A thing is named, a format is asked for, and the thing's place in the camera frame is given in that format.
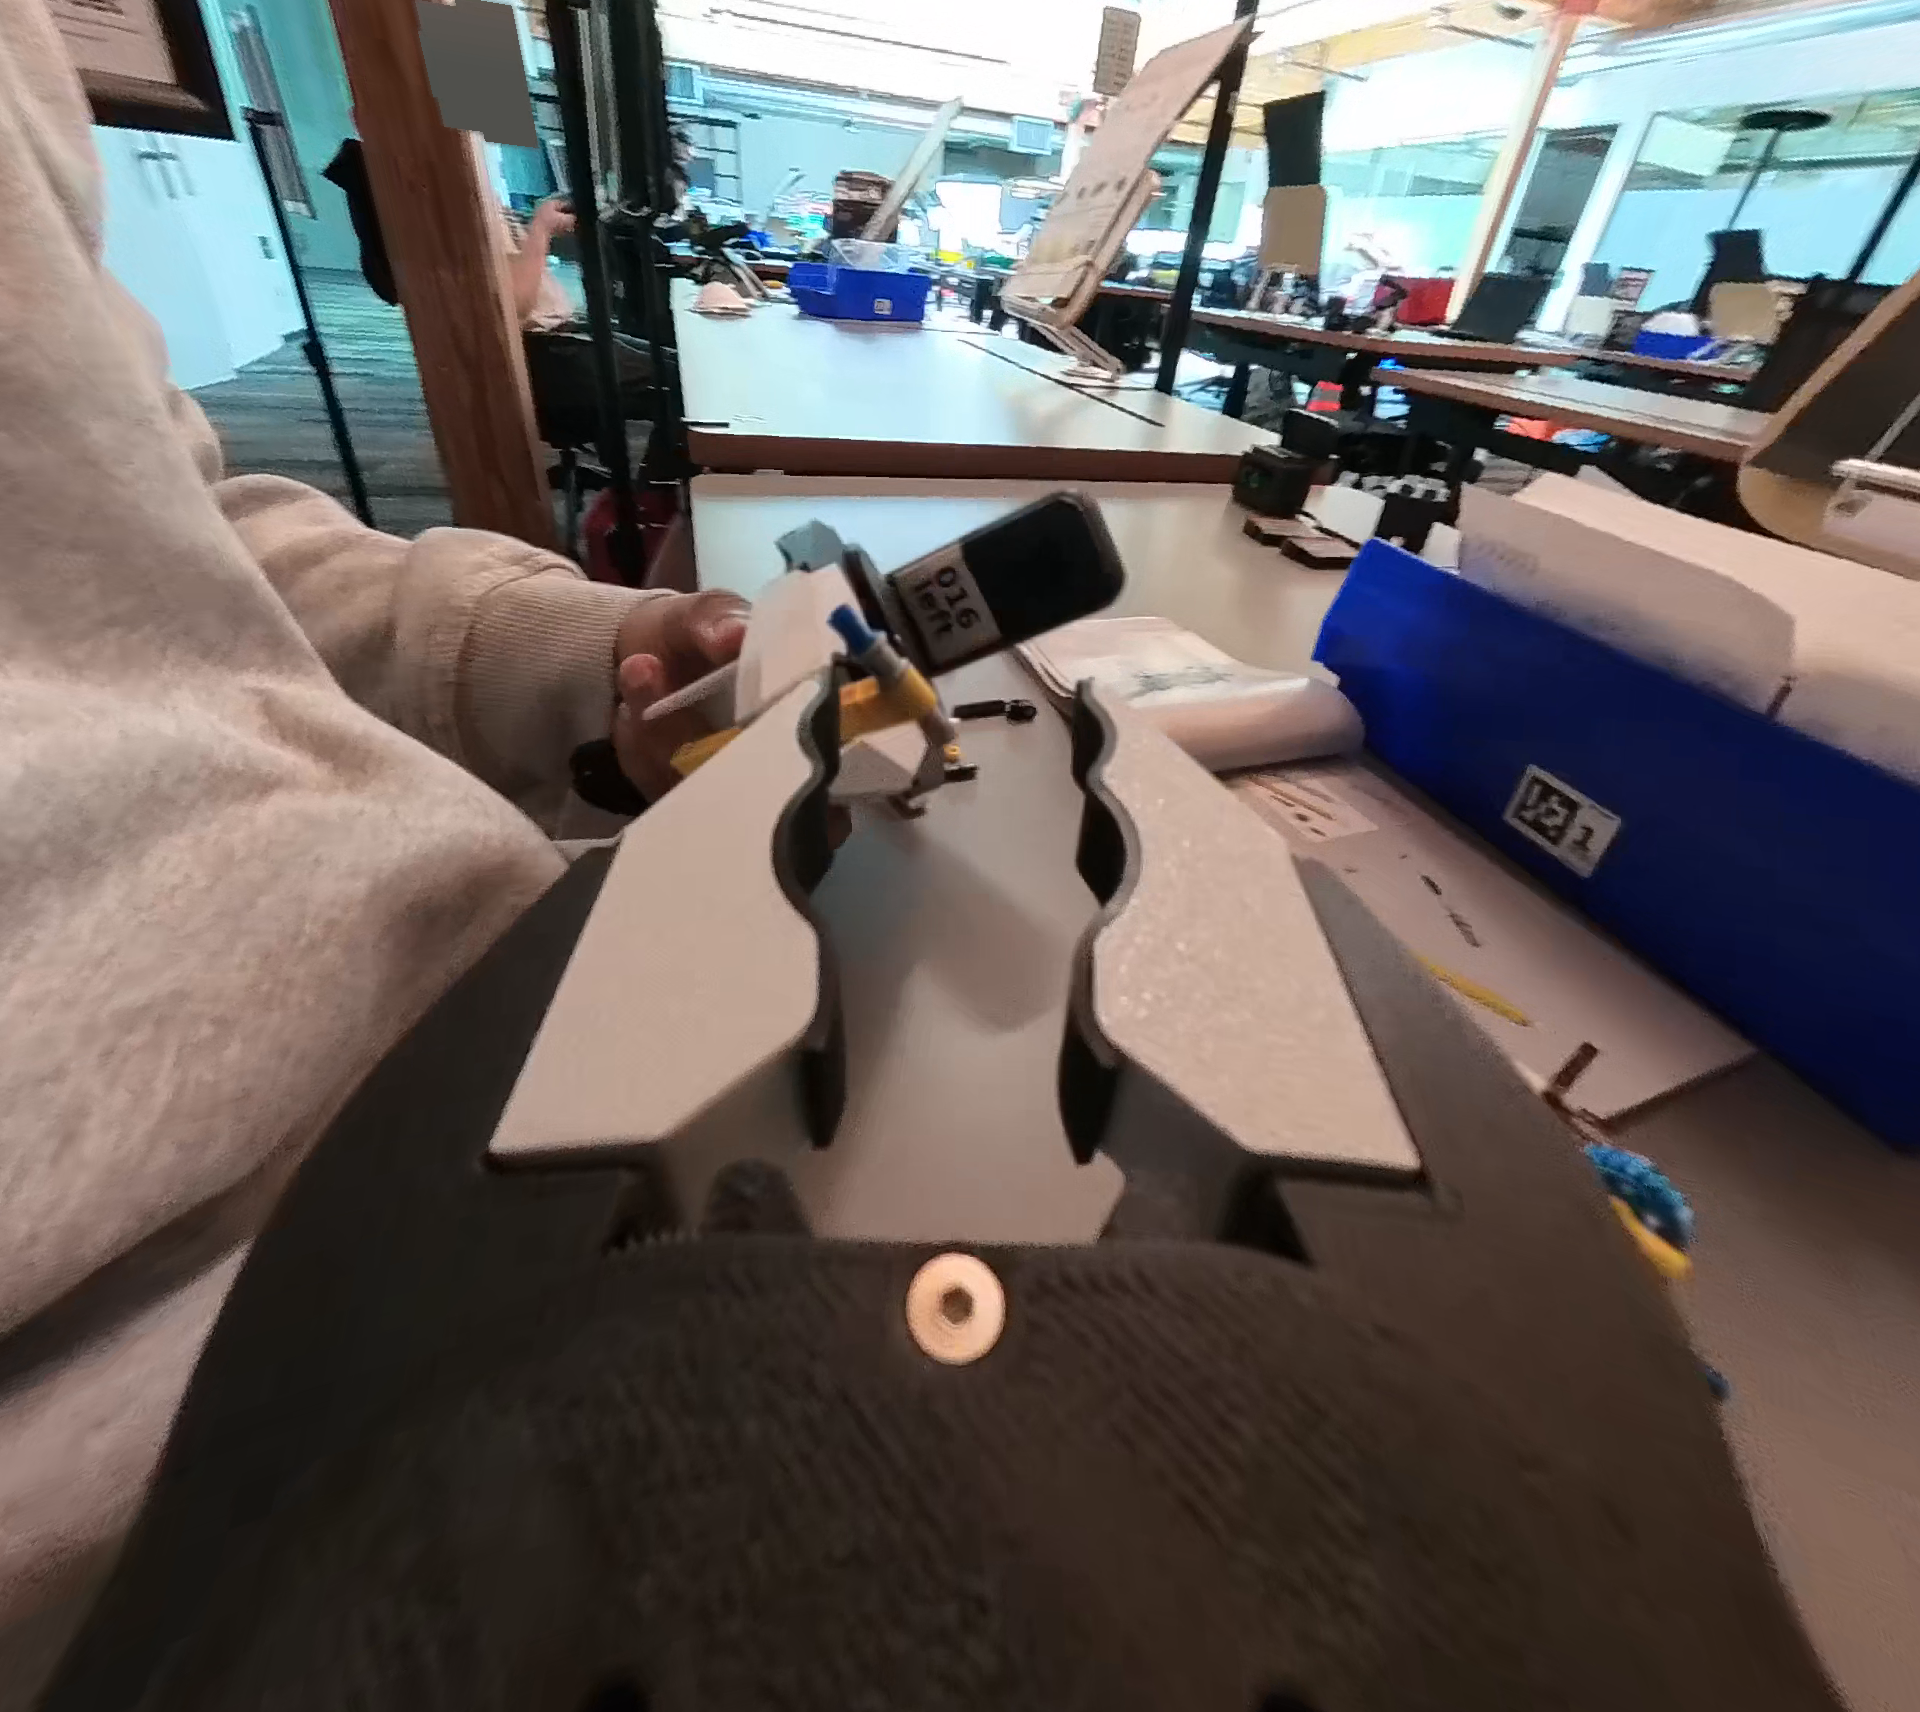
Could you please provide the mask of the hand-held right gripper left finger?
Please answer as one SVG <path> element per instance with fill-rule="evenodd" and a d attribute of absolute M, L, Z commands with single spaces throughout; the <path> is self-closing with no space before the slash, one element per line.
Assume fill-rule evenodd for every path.
<path fill-rule="evenodd" d="M 617 841 L 491 1125 L 503 1172 L 630 1172 L 695 1219 L 735 1161 L 828 1149 L 847 1106 L 836 857 L 839 695 L 779 694 Z"/>

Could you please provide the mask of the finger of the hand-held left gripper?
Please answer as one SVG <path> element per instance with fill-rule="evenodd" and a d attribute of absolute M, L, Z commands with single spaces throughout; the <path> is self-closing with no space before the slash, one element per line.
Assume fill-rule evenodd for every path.
<path fill-rule="evenodd" d="M 845 606 L 843 570 L 787 570 L 754 595 L 733 660 L 732 726 L 752 726 L 785 692 L 826 673 L 842 653 L 831 623 Z"/>
<path fill-rule="evenodd" d="M 918 801 L 931 792 L 931 740 L 918 721 L 903 720 L 852 733 L 839 732 L 836 771 L 828 783 L 831 805 Z"/>

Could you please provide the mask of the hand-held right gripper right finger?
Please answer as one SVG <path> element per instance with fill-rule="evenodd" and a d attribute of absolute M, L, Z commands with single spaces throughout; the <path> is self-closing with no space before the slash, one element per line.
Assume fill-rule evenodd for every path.
<path fill-rule="evenodd" d="M 1284 1178 L 1403 1192 L 1425 1178 L 1286 837 L 1201 764 L 1081 682 L 1067 717 L 1072 944 L 1058 1114 L 1204 1234 L 1247 1234 Z"/>

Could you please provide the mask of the long yellow lego beam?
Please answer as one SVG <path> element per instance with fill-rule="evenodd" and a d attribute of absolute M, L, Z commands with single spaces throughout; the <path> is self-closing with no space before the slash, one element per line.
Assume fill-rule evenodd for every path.
<path fill-rule="evenodd" d="M 836 738 L 842 760 L 850 758 L 847 747 L 863 740 L 884 738 L 886 733 L 908 732 L 914 741 L 924 740 L 922 720 L 899 695 L 880 685 L 872 676 L 842 684 L 836 689 Z M 746 728 L 728 723 L 700 738 L 686 740 L 669 753 L 669 768 L 675 778 L 692 775 L 700 766 L 715 758 Z"/>

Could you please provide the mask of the blue and white lego pin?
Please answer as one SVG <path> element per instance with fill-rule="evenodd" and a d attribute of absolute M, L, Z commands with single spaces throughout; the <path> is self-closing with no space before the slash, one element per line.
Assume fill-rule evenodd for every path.
<path fill-rule="evenodd" d="M 857 670 L 854 682 L 872 678 L 884 689 L 893 692 L 906 707 L 920 715 L 922 730 L 929 740 L 929 756 L 936 758 L 943 774 L 956 771 L 964 764 L 958 745 L 956 720 L 931 684 L 931 680 L 908 660 L 893 637 L 874 627 L 850 601 L 839 601 L 828 611 L 839 645 L 839 655 Z"/>

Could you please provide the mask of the multicoloured lego assembly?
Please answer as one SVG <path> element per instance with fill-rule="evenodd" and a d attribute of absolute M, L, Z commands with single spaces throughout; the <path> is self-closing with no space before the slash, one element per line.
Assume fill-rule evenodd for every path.
<path fill-rule="evenodd" d="M 1587 1142 L 1584 1157 L 1634 1250 L 1667 1285 L 1693 1275 L 1696 1215 L 1690 1197 L 1639 1151 Z"/>

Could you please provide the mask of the person's left forearm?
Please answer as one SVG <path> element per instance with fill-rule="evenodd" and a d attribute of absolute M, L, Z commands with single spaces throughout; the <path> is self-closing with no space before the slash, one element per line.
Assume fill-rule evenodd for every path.
<path fill-rule="evenodd" d="M 612 756 L 616 672 L 639 649 L 622 627 L 666 591 L 589 579 L 488 529 L 380 531 L 280 475 L 228 475 L 212 497 L 361 709 L 553 836 L 642 809 Z"/>

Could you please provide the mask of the person's left hand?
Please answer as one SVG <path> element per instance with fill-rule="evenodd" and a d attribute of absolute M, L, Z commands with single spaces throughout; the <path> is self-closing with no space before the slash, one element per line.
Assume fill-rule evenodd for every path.
<path fill-rule="evenodd" d="M 678 783 L 674 753 L 704 740 L 706 698 L 740 655 L 752 606 L 732 589 L 660 591 L 636 601 L 613 637 L 609 741 L 624 778 L 648 801 Z"/>

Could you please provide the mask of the white work table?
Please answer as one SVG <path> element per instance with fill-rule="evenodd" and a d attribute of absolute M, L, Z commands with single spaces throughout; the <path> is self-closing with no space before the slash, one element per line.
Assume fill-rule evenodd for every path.
<path fill-rule="evenodd" d="M 933 318 L 816 320 L 674 292 L 686 442 L 712 475 L 1226 485 L 1269 435 L 1150 384 L 1066 379 L 1059 351 Z"/>
<path fill-rule="evenodd" d="M 1725 400 L 1578 378 L 1575 356 L 1564 348 L 1446 332 L 1343 332 L 1291 315 L 1195 305 L 1185 348 L 1231 370 L 1221 406 L 1230 418 L 1241 415 L 1246 374 L 1255 365 L 1303 390 L 1336 384 L 1338 409 L 1309 411 L 1307 422 L 1345 435 L 1392 430 L 1373 418 L 1379 388 L 1492 422 L 1545 419 L 1629 446 L 1731 463 L 1763 452 L 1786 428 L 1775 414 Z"/>

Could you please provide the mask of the small blue bin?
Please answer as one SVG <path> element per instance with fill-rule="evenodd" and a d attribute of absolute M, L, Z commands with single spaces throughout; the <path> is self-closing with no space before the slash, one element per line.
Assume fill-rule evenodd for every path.
<path fill-rule="evenodd" d="M 910 327 L 924 323 L 931 286 L 931 273 L 915 265 L 862 268 L 824 260 L 799 260 L 787 268 L 784 279 L 801 315 L 833 323 Z"/>

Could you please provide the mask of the tilted wooden board stand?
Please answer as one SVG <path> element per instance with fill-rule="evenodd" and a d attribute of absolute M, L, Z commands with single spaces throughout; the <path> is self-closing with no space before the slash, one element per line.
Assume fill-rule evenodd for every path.
<path fill-rule="evenodd" d="M 1917 279 L 1906 279 L 1767 419 L 1735 475 L 1763 536 L 1917 578 Z"/>
<path fill-rule="evenodd" d="M 1070 385 L 1139 384 L 1089 338 L 1084 315 L 1142 211 L 1158 197 L 1153 154 L 1201 92 L 1220 81 L 1228 60 L 1244 56 L 1251 28 L 1253 16 L 1241 13 L 1159 49 L 1136 69 L 1103 110 L 1019 265 L 1001 279 L 1001 307 L 1067 356 L 1062 375 Z"/>

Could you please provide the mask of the blue bin with marker label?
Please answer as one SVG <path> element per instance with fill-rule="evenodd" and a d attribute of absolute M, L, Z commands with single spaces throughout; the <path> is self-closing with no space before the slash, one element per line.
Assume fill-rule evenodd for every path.
<path fill-rule="evenodd" d="M 1392 774 L 1916 1153 L 1912 783 L 1389 544 L 1314 658 Z"/>

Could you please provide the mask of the black metal pole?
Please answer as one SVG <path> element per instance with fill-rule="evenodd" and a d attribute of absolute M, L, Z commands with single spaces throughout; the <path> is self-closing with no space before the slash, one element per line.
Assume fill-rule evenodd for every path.
<path fill-rule="evenodd" d="M 1211 231 L 1213 209 L 1226 157 L 1236 126 L 1238 92 L 1244 80 L 1246 56 L 1251 42 L 1251 21 L 1258 16 L 1262 0 L 1236 0 L 1234 16 L 1246 24 L 1236 33 L 1226 57 L 1211 78 L 1211 118 L 1198 167 L 1187 229 L 1184 238 L 1180 265 L 1174 278 L 1170 302 L 1159 336 L 1159 354 L 1153 374 L 1153 390 L 1170 398 L 1180 379 L 1180 363 L 1187 346 L 1187 327 L 1201 275 L 1204 247 Z"/>
<path fill-rule="evenodd" d="M 612 66 L 609 0 L 544 0 L 562 113 L 565 186 L 575 216 L 575 252 L 588 312 L 595 452 L 612 501 L 606 558 L 633 586 L 643 570 L 643 531 L 633 461 L 620 400 L 612 203 L 620 138 Z"/>

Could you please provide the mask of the black tripod stand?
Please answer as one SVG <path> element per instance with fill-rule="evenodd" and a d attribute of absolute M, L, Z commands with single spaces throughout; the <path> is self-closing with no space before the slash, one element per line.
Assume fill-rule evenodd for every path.
<path fill-rule="evenodd" d="M 276 223 L 280 252 L 285 261 L 300 310 L 300 354 L 317 388 L 331 449 L 347 490 L 347 503 L 360 524 L 374 529 L 375 520 L 364 465 L 347 425 L 338 384 L 333 379 L 333 370 L 325 351 L 317 312 L 313 307 L 308 279 L 300 261 L 300 252 L 290 222 L 290 205 L 281 196 L 281 174 L 277 167 L 296 159 L 292 139 L 283 118 L 277 112 L 245 106 L 241 110 L 241 118 L 252 144 L 252 157 Z"/>

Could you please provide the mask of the wooden post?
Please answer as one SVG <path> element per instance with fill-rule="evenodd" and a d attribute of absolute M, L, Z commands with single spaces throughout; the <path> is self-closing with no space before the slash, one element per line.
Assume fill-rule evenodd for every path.
<path fill-rule="evenodd" d="M 420 6 L 328 0 L 351 119 L 458 524 L 555 548 L 515 302 L 479 139 L 431 92 Z"/>

